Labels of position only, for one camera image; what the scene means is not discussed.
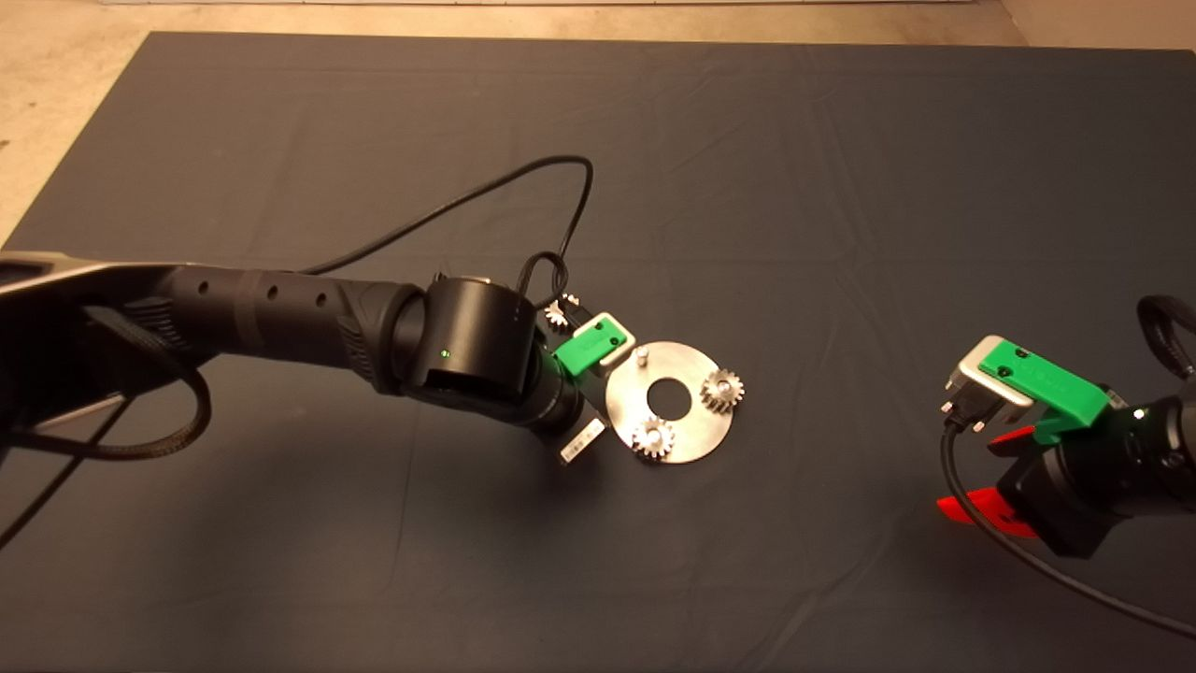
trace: beige floor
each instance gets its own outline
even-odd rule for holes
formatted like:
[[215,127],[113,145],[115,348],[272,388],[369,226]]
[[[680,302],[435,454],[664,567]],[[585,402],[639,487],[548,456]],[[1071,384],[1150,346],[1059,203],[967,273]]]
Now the beige floor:
[[[1190,0],[672,7],[105,6],[0,0],[0,241],[150,30],[716,42],[1196,45]],[[1135,7],[1154,6],[1154,27]],[[1013,11],[1011,16],[1006,6]],[[1074,24],[1070,16],[1086,16]],[[1183,23],[1183,19],[1192,19]],[[1152,42],[1164,35],[1161,44]]]

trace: circular metal disc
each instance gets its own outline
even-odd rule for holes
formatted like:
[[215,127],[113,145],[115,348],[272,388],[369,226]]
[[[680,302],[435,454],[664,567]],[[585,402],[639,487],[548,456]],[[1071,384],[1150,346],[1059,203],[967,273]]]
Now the circular metal disc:
[[615,433],[628,447],[631,434],[654,412],[648,406],[648,388],[657,381],[676,379],[689,391],[689,414],[670,421],[673,429],[672,452],[660,463],[692,463],[706,457],[731,430],[731,414],[715,414],[702,404],[702,383],[719,366],[706,354],[675,342],[643,344],[648,360],[640,367],[633,353],[606,379],[606,414]]

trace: gray tablecloth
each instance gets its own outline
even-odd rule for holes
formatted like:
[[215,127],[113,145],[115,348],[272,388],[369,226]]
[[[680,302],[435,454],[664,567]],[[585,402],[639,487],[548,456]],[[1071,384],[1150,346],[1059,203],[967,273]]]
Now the gray tablecloth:
[[[1131,400],[1176,390],[1133,308],[1196,300],[1194,110],[1182,51],[152,35],[7,247],[294,268],[585,153],[572,289],[748,396],[707,460],[608,438],[560,471],[348,373],[219,359],[207,436],[85,465],[0,555],[0,668],[1191,668],[934,500],[942,383],[984,334]],[[579,181],[346,274],[513,279]],[[169,390],[116,435],[188,412]],[[960,452],[976,487],[1008,465]],[[60,460],[16,452],[0,515]],[[1060,564],[1196,619],[1194,525]]]

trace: spur gear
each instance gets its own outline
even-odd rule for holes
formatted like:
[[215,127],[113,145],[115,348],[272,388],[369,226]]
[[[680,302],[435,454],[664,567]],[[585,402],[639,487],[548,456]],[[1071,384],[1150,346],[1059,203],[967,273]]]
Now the spur gear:
[[672,452],[676,439],[667,421],[649,416],[631,434],[631,451],[645,460],[660,461]]
[[702,404],[715,414],[730,414],[744,399],[744,383],[736,373],[719,369],[702,383]]
[[[578,299],[575,294],[561,294],[561,299],[573,304],[574,306],[581,305],[581,300]],[[557,334],[566,334],[569,330],[569,319],[565,317],[565,310],[561,307],[561,299],[556,299],[544,308],[544,319],[548,320],[548,326],[556,331]]]

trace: green bracket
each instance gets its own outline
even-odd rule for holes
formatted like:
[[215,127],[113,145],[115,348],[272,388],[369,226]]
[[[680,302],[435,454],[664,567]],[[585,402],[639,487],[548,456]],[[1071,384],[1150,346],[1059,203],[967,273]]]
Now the green bracket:
[[561,344],[553,357],[565,366],[569,377],[576,379],[626,343],[627,334],[610,319],[603,318]]
[[1109,406],[1104,391],[1012,342],[1001,342],[980,371],[1049,409],[1035,424],[1035,441],[1056,445],[1058,434],[1088,428]]

